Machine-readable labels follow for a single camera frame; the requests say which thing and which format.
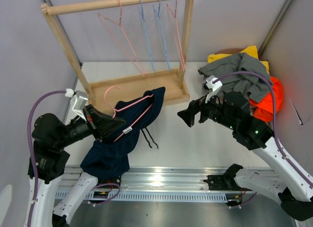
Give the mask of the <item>pink hanger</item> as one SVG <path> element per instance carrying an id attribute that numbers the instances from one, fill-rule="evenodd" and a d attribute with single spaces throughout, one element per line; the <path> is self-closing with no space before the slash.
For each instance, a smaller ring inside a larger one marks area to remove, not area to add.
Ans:
<path id="1" fill-rule="evenodd" d="M 146 95 L 146 96 L 144 96 L 144 97 L 142 97 L 140 99 L 135 100 L 133 103 L 131 103 L 131 104 L 129 104 L 129 105 L 123 107 L 123 108 L 116 109 L 106 100 L 107 93 L 111 89 L 121 90 L 121 88 L 119 88 L 117 86 L 109 87 L 106 90 L 105 94 L 104 94 L 104 101 L 105 101 L 105 103 L 113 110 L 112 118 L 116 118 L 116 114 L 117 113 L 121 113 L 121 112 L 124 112 L 124 111 L 127 111 L 128 114 L 132 113 L 132 114 L 136 114 L 137 115 L 137 119 L 135 119 L 128 127 L 126 127 L 124 130 L 122 130 L 122 133 L 114 140 L 114 142 L 116 142 L 121 137 L 123 137 L 125 134 L 128 134 L 129 132 L 131 132 L 133 130 L 134 124 L 136 124 L 144 116 L 144 114 L 152 107 L 152 104 L 150 104 L 146 109 L 144 109 L 144 111 L 141 112 L 141 114 L 139 114 L 139 107 L 137 107 L 137 105 L 143 106 L 142 103 L 145 100 L 151 99 L 152 97 L 154 97 L 154 95 L 153 94 Z"/>
<path id="2" fill-rule="evenodd" d="M 98 13 L 98 18 L 105 30 L 110 34 L 114 42 L 119 46 L 123 54 L 127 57 L 128 61 L 132 63 L 135 69 L 141 76 L 146 77 L 147 71 L 142 63 L 139 61 L 137 53 L 124 29 L 123 26 L 123 8 L 120 0 L 116 0 L 119 5 L 120 13 L 117 21 L 104 16 L 102 13 Z"/>
<path id="3" fill-rule="evenodd" d="M 170 5 L 167 3 L 167 16 L 168 20 L 171 26 L 171 31 L 175 40 L 176 48 L 179 55 L 179 62 L 180 62 L 180 68 L 183 73 L 185 73 L 185 60 L 182 53 L 182 45 L 180 40 L 180 33 L 179 33 L 179 26 L 178 26 L 178 20 L 177 20 L 177 6 L 178 6 L 178 0 L 175 0 L 175 9 L 172 10 Z"/>

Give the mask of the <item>navy blue shorts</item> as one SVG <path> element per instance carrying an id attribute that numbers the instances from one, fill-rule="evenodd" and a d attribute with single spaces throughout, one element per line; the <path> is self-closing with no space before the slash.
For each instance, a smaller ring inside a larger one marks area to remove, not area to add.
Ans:
<path id="1" fill-rule="evenodd" d="M 139 114 L 141 114 L 141 112 L 150 104 L 152 104 L 152 107 L 136 124 L 134 124 L 131 132 L 125 134 L 118 141 L 114 142 L 114 140 L 122 133 L 122 130 L 137 119 L 137 115 L 134 113 L 128 114 L 127 111 L 117 113 L 116 117 L 124 119 L 126 124 L 108 137 L 104 138 L 102 142 L 98 140 L 94 141 L 93 146 L 80 164 L 83 172 L 97 177 L 98 179 L 108 179 L 127 172 L 130 168 L 128 154 L 135 149 L 140 133 L 143 132 L 143 130 L 147 130 L 147 127 L 159 116 L 164 101 L 165 91 L 165 87 L 145 91 L 142 97 L 150 94 L 153 94 L 154 97 L 145 100 L 142 103 L 143 106 L 137 105 L 137 107 L 139 107 Z M 114 108 L 123 108 L 137 99 L 128 102 L 119 101 Z"/>

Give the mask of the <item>grey shorts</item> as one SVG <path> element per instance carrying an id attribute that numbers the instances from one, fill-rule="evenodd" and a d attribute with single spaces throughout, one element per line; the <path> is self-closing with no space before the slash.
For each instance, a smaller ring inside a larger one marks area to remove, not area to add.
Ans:
<path id="1" fill-rule="evenodd" d="M 267 84 L 259 77 L 262 76 L 272 84 L 265 65 L 259 59 L 247 53 L 237 53 L 198 69 L 198 73 L 206 78 L 211 75 L 221 78 L 239 71 L 245 71 L 246 74 L 235 74 L 221 80 L 223 85 L 218 95 L 235 91 L 240 92 L 246 99 L 259 103 L 270 92 Z"/>

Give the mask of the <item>orange shorts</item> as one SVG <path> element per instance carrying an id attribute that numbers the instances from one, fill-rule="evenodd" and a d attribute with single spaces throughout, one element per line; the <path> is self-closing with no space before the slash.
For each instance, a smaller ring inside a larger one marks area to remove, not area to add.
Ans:
<path id="1" fill-rule="evenodd" d="M 278 113 L 283 106 L 284 102 L 284 88 L 282 83 L 275 77 L 270 78 L 273 83 L 272 89 L 274 91 L 276 102 L 276 113 Z M 273 121 L 273 100 L 271 92 L 269 92 L 259 103 L 249 100 L 250 105 L 254 109 L 253 116 L 266 123 Z"/>

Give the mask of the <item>yellow shorts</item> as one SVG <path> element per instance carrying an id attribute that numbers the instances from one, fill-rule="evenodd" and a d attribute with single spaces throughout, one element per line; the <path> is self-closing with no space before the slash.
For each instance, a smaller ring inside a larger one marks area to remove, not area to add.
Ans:
<path id="1" fill-rule="evenodd" d="M 246 53 L 253 58 L 259 59 L 258 58 L 258 56 L 259 56 L 258 49 L 257 49 L 256 45 L 250 45 L 250 46 L 244 48 L 239 53 Z M 230 55 L 232 55 L 232 54 L 210 54 L 207 57 L 207 62 L 212 63 L 212 62 L 217 61 L 219 59 L 228 57 Z M 260 61 L 260 62 L 265 66 L 267 73 L 269 73 L 269 61 Z"/>

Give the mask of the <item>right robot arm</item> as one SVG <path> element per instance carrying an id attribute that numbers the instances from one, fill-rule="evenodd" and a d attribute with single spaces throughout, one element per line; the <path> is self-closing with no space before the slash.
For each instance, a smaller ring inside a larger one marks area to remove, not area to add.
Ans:
<path id="1" fill-rule="evenodd" d="M 177 113 L 188 127 L 194 125 L 196 114 L 200 114 L 199 123 L 211 119 L 231 129 L 233 138 L 265 161 L 280 178 L 271 180 L 241 165 L 232 164 L 223 173 L 223 181 L 213 184 L 210 177 L 205 180 L 210 189 L 236 191 L 245 188 L 274 200 L 298 221 L 312 218 L 312 177 L 307 172 L 304 177 L 299 175 L 303 168 L 282 148 L 280 142 L 275 141 L 274 131 L 250 114 L 249 101 L 241 93 L 227 93 L 221 103 L 216 102 L 215 96 L 208 102 L 201 97 Z"/>

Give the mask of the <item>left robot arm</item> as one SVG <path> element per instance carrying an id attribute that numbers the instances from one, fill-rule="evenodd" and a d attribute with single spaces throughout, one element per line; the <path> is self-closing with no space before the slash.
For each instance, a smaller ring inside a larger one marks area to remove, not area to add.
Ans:
<path id="1" fill-rule="evenodd" d="M 83 172 L 66 197 L 55 206 L 55 195 L 70 157 L 64 148 L 90 135 L 102 141 L 125 123 L 124 119 L 101 113 L 92 105 L 85 106 L 68 125 L 52 113 L 36 119 L 30 133 L 30 196 L 24 226 L 67 227 L 70 224 L 91 190 L 106 183 L 106 175 L 100 171 L 90 175 Z"/>

